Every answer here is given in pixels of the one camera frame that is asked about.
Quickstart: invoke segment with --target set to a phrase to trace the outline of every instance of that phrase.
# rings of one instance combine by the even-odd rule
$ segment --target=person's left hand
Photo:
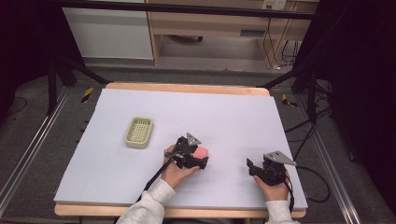
[[[170,146],[165,150],[166,152],[172,152],[174,149],[175,145]],[[163,158],[163,163],[166,163],[169,160],[169,158],[164,157]],[[161,179],[163,179],[172,189],[177,188],[177,186],[180,185],[180,183],[189,175],[192,175],[195,173],[195,171],[199,170],[199,166],[194,166],[188,170],[183,170],[180,169],[176,166],[176,162],[171,162],[168,167],[163,171],[163,174],[161,175]]]

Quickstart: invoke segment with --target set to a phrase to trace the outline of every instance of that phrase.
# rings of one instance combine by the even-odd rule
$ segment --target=gray carpet
[[[256,86],[275,78],[275,75],[263,75],[243,72],[210,72],[210,71],[175,71],[156,69],[104,69],[93,68],[102,77],[131,82],[159,82],[159,83],[190,83],[211,85],[242,85]],[[73,156],[78,140],[83,135],[83,130],[89,121],[95,103],[100,95],[103,85],[99,85],[89,78],[77,74],[78,83],[70,91],[70,95],[64,105],[60,116],[51,128],[46,140],[35,156],[29,170],[27,171],[20,186],[9,203],[2,219],[29,218],[24,223],[34,222],[33,218],[39,219],[41,223],[55,223],[74,221],[76,217],[57,217],[54,212],[53,191],[60,184],[64,170]],[[279,87],[273,88],[271,94],[276,98],[276,104],[283,126],[286,129],[304,121],[301,106],[292,107],[282,104],[282,93],[294,101],[290,92],[288,80]],[[84,91],[88,87],[94,87],[88,103],[80,102]],[[47,82],[44,77],[22,85],[17,95],[25,98],[27,106],[18,113],[5,118],[0,127],[0,184],[4,186],[13,168],[18,163],[23,151],[27,148],[40,122],[44,119],[47,109]],[[319,108],[327,107],[326,101],[319,102]],[[308,126],[304,126],[293,132],[287,133],[290,149],[295,153],[301,140],[308,132]],[[346,189],[353,201],[362,223],[396,223],[396,217],[385,205],[383,199],[373,186],[370,177],[364,167],[348,159],[348,150],[344,144],[343,137],[339,134],[337,126],[328,115],[318,120],[317,132],[320,133],[328,153],[332,157],[337,170],[344,181]],[[298,165],[314,169],[325,176],[323,166],[318,159],[316,145],[312,138],[308,139],[304,148],[297,158]],[[326,196],[326,187],[316,176],[306,170],[298,170],[304,190],[308,190],[314,199],[323,199]],[[332,193],[326,203],[313,203],[308,201],[307,214],[299,219],[302,223],[345,223],[344,216],[337,200]],[[107,222],[109,218],[90,217],[86,222]]]

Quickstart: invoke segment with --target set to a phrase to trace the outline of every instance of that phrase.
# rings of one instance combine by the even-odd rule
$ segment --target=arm
[[[172,151],[170,146],[165,152]],[[118,224],[161,224],[165,214],[164,206],[176,194],[175,188],[184,178],[199,170],[199,166],[182,170],[171,162],[163,171],[160,182],[150,191],[142,193],[142,199],[129,207],[120,217]]]
[[[266,185],[258,176],[253,176],[256,183],[262,189],[266,200],[269,219],[267,224],[299,223],[291,219],[288,205],[289,190],[285,184],[275,186]]]

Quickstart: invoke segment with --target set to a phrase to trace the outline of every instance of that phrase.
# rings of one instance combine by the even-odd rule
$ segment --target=beige plastic basket
[[[148,118],[133,118],[125,134],[127,147],[143,149],[149,145],[154,123]]]

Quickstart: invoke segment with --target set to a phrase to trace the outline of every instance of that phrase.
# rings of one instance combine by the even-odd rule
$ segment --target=floor
[[[293,46],[287,46],[284,54],[291,55],[292,53]],[[257,48],[256,41],[252,39],[204,37],[202,42],[197,42],[196,38],[166,36],[163,41],[161,59],[157,65],[128,64],[126,67],[157,70],[159,71],[157,74],[158,76],[160,76],[163,71],[171,71],[175,74],[184,73],[186,76],[173,77],[173,80],[180,79],[180,82],[186,83],[189,82],[190,73],[194,71],[210,71],[210,73],[208,72],[210,80],[208,80],[207,83],[217,83],[216,76],[223,76],[223,73],[217,74],[216,71],[227,71],[229,74],[237,73],[238,76],[246,74],[252,77],[243,79],[234,78],[233,81],[230,81],[230,84],[255,86],[263,84],[263,82],[271,80],[272,78],[279,77],[290,70],[291,64],[288,64],[290,58],[284,57],[284,59],[286,60],[283,61],[281,55],[277,58],[277,60],[282,63],[280,64],[279,70],[268,68],[264,63],[265,59]],[[128,80],[134,80],[134,78],[143,81],[154,80],[149,79],[149,77],[130,76],[125,73],[125,71],[128,70],[123,70],[123,68],[107,71],[106,68],[100,66],[100,64],[89,65],[92,67],[93,71],[103,76],[115,76]],[[267,77],[261,79],[262,77],[257,76],[258,74],[266,74]],[[72,98],[79,98],[84,92],[86,85],[92,84],[89,78],[82,75],[77,75],[77,78],[80,85],[77,85],[71,90]],[[191,75],[191,80],[195,79],[198,78]],[[0,168],[2,171],[12,171],[10,168],[17,167],[19,158],[22,158],[25,149],[29,147],[29,141],[25,140],[34,138],[35,132],[26,132],[26,127],[38,128],[43,122],[47,110],[47,89],[45,80],[46,79],[41,79],[29,82],[23,84],[19,88],[17,94],[21,98],[16,98],[14,105],[10,108],[10,112],[15,113],[11,117],[8,117],[0,127],[0,148],[6,148],[6,146],[10,145],[13,146],[12,153],[0,149]],[[304,95],[295,96],[290,92],[292,81],[292,79],[287,80],[271,90],[271,94],[276,98],[279,114],[282,118],[282,122],[284,122],[285,129],[305,119],[303,109],[285,105],[282,99],[282,95],[286,93],[290,103],[297,103],[298,105],[305,104]],[[221,78],[219,83],[224,83],[224,77]],[[31,105],[31,102],[37,100],[37,95],[42,96],[42,98],[39,99],[40,103]],[[98,92],[92,95],[92,101],[95,97],[99,97]],[[48,167],[59,164],[58,166],[62,167],[58,167],[58,169],[65,169],[64,166],[67,165],[67,158],[73,155],[73,150],[65,146],[78,143],[78,139],[83,134],[80,130],[86,125],[84,120],[89,119],[88,117],[84,117],[85,113],[89,115],[91,113],[89,110],[94,108],[94,106],[88,108],[84,104],[76,104],[75,107],[70,107],[67,106],[67,104],[69,103],[66,102],[64,111],[60,113],[60,117],[57,120],[58,124],[53,124],[51,132],[43,133],[43,135],[47,134],[47,138],[50,140],[47,140],[40,150],[33,153],[32,156],[35,156],[35,159],[30,161],[27,167],[25,167],[25,176],[22,174],[23,178],[21,182],[15,183],[17,186],[20,185],[19,189],[12,192],[15,196],[9,198],[9,201],[6,200],[6,207],[0,206],[0,208],[3,209],[0,210],[0,217],[3,218],[0,220],[1,223],[65,223],[68,221],[76,221],[70,218],[54,219],[54,215],[52,215],[52,198],[56,191],[56,182],[59,182],[62,177],[60,175],[52,176],[55,172],[46,171],[46,166],[43,166],[43,163],[47,163]],[[76,106],[78,107],[78,111],[81,112],[80,114],[74,112],[76,111]],[[318,110],[325,109],[327,106],[325,100],[320,100],[318,102]],[[71,127],[64,130],[65,124]],[[287,134],[288,139],[290,139],[290,150],[292,152],[298,150],[301,139],[308,133],[308,130],[308,127],[304,127],[300,131]],[[68,134],[71,135],[67,136],[67,139],[65,139],[63,135],[66,134],[62,134],[63,132],[68,132]],[[23,139],[20,141],[15,140],[18,134],[22,134],[21,138]],[[365,173],[364,167],[361,164],[349,161],[347,148],[343,144],[342,136],[337,132],[336,125],[329,117],[329,114],[326,114],[326,116],[318,121],[317,132],[305,143],[304,150],[300,156],[300,164],[304,166],[313,166],[323,176],[332,175],[327,173],[325,169],[329,164],[324,164],[326,161],[319,155],[321,153],[318,149],[320,145],[326,148],[327,153],[330,154],[332,158],[332,164],[330,164],[330,166],[333,165],[336,167],[336,170],[341,171],[333,176],[339,178],[341,187],[347,188],[347,194],[340,195],[334,194],[333,192],[332,197],[327,203],[320,204],[309,202],[306,217],[299,221],[306,223],[395,223],[396,217],[384,205],[381,196],[376,192],[371,184],[369,176]],[[62,157],[57,156],[59,153],[57,150],[54,151],[54,146],[59,146],[59,148],[56,149],[62,151]],[[0,186],[3,187],[7,183],[7,177],[10,175],[11,172],[2,172],[2,174],[0,174]],[[300,178],[302,179],[302,183],[304,182],[304,188],[310,192],[313,198],[323,199],[326,197],[325,190],[323,190],[326,187],[321,180],[316,180],[317,178],[314,175],[303,171],[301,172]],[[32,192],[34,192],[35,195],[39,195],[39,197],[23,197],[24,195],[31,195]],[[352,218],[347,220],[347,216],[342,213],[341,208],[344,206],[342,203],[349,202],[353,202],[353,208],[356,208],[356,212],[359,214],[358,219]],[[40,211],[39,213],[49,215],[38,215],[37,209],[35,210],[34,207],[38,208]],[[252,221],[255,224],[262,222],[261,220]],[[90,220],[87,218],[84,223],[111,223],[111,220]]]

